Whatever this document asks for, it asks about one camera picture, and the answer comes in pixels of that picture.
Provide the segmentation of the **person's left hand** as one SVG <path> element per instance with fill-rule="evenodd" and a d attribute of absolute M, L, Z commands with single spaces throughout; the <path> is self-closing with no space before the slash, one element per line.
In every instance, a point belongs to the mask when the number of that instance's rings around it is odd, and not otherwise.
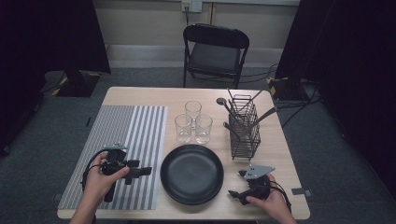
<path fill-rule="evenodd" d="M 93 167 L 88 172 L 82 201 L 88 205 L 99 204 L 109 192 L 112 185 L 130 172 L 129 167 L 121 168 L 113 175 L 104 175 L 100 165 L 106 158 L 106 153 L 99 154 L 93 160 Z"/>

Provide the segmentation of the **black folding chair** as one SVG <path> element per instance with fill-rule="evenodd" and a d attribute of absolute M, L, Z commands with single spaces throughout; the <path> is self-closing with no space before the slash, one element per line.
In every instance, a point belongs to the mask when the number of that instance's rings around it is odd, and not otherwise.
<path fill-rule="evenodd" d="M 183 86 L 187 73 L 229 78 L 238 88 L 249 48 L 248 36 L 238 29 L 195 23 L 183 31 Z"/>

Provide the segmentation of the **white wall socket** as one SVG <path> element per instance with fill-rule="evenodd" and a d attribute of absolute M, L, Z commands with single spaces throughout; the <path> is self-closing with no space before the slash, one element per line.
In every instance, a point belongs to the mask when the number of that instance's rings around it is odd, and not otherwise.
<path fill-rule="evenodd" d="M 181 10 L 183 12 L 201 13 L 203 2 L 198 0 L 183 0 L 181 2 Z"/>

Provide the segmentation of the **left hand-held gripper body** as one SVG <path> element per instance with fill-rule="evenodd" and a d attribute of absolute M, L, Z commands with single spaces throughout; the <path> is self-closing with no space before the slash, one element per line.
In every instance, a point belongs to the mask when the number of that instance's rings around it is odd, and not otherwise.
<path fill-rule="evenodd" d="M 130 171 L 125 177 L 135 178 L 135 176 L 131 174 L 131 169 L 139 166 L 139 160 L 127 161 L 125 147 L 106 147 L 106 151 L 106 161 L 102 164 L 101 168 L 104 175 L 113 175 L 122 168 L 129 167 Z"/>

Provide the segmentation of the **clear drinking glass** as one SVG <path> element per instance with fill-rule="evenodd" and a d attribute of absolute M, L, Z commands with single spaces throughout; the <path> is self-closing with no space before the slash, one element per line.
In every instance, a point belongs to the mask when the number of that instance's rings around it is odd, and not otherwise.
<path fill-rule="evenodd" d="M 201 114 L 196 118 L 195 140 L 199 144 L 206 144 L 210 140 L 212 124 L 213 119 L 206 114 Z"/>
<path fill-rule="evenodd" d="M 192 119 L 187 114 L 178 115 L 175 118 L 177 141 L 181 144 L 188 144 L 191 140 Z"/>
<path fill-rule="evenodd" d="M 194 129 L 197 117 L 201 114 L 202 105 L 198 101 L 188 101 L 185 104 L 185 111 L 191 117 L 191 127 Z"/>

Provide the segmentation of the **black stand base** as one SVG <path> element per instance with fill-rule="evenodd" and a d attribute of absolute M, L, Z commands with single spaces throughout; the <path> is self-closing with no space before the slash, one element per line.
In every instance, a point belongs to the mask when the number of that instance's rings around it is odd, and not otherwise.
<path fill-rule="evenodd" d="M 45 75 L 45 84 L 40 92 L 57 97 L 89 98 L 100 77 L 98 73 L 89 71 L 77 71 L 72 74 L 51 71 Z"/>
<path fill-rule="evenodd" d="M 276 100 L 281 101 L 304 101 L 308 96 L 300 81 L 294 82 L 287 77 L 276 79 L 267 78 L 269 92 Z"/>

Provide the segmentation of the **person's right hand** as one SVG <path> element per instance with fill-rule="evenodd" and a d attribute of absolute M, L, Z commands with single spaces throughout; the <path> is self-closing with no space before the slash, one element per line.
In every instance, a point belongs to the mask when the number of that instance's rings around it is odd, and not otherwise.
<path fill-rule="evenodd" d="M 251 204 L 260 207 L 272 219 L 274 219 L 274 217 L 292 216 L 283 194 L 276 189 L 275 178 L 271 174 L 268 174 L 267 176 L 269 177 L 272 186 L 269 196 L 265 200 L 247 196 L 247 200 Z"/>

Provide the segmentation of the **dark metal spoon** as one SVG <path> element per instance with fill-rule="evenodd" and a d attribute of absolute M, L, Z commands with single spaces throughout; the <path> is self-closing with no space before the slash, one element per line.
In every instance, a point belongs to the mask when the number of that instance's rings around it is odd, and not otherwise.
<path fill-rule="evenodd" d="M 222 105 L 227 110 L 229 116 L 231 117 L 232 124 L 234 124 L 236 127 L 243 128 L 242 124 L 239 122 L 237 117 L 234 115 L 231 108 L 228 107 L 227 100 L 225 98 L 219 97 L 216 100 L 216 102 L 218 105 Z"/>

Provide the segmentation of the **grey striped placemat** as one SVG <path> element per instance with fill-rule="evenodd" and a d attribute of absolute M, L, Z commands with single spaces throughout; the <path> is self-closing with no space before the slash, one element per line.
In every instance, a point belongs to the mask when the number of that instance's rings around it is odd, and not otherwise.
<path fill-rule="evenodd" d="M 166 106 L 103 105 L 65 188 L 59 209 L 74 209 L 82 196 L 81 181 L 90 159 L 106 147 L 122 147 L 127 160 L 138 160 L 152 169 L 150 175 L 130 185 L 119 180 L 113 201 L 103 202 L 106 210 L 154 210 L 157 207 L 160 166 L 167 121 Z"/>

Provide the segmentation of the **black curtain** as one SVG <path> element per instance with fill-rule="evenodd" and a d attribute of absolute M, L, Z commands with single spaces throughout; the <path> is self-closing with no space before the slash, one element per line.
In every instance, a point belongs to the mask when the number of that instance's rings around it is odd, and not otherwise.
<path fill-rule="evenodd" d="M 0 156 L 51 71 L 110 72 L 93 0 L 0 0 Z"/>
<path fill-rule="evenodd" d="M 396 199 L 396 0 L 300 0 L 276 77 L 319 84 Z"/>

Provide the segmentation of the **grey metal utensil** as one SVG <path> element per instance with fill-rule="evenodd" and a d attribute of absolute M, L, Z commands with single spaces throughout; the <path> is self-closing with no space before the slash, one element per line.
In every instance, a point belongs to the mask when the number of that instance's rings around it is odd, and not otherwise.
<path fill-rule="evenodd" d="M 251 124 L 249 124 L 244 131 L 242 131 L 239 135 L 243 137 L 247 135 L 255 126 L 257 126 L 262 120 L 266 119 L 270 115 L 276 112 L 276 107 L 272 107 L 268 111 L 266 111 L 263 115 L 261 115 L 258 119 L 255 119 Z"/>

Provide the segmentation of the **black wire cutlery caddy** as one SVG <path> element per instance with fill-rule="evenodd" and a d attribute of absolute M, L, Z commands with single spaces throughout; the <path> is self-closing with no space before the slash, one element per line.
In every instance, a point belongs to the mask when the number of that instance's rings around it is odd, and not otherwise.
<path fill-rule="evenodd" d="M 246 158 L 251 160 L 261 143 L 260 125 L 252 124 L 258 119 L 256 106 L 252 96 L 235 94 L 230 101 L 229 116 L 231 154 L 232 158 Z"/>

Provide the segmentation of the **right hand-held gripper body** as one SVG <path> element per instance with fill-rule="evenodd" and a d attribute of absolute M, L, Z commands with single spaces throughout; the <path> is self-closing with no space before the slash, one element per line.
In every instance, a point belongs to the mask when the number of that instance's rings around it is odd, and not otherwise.
<path fill-rule="evenodd" d="M 250 164 L 246 170 L 240 170 L 238 174 L 244 177 L 247 181 L 248 190 L 239 193 L 238 200 L 245 200 L 247 196 L 252 196 L 258 199 L 266 199 L 270 194 L 270 180 L 267 176 L 274 171 L 275 168 L 271 166 L 260 166 Z"/>

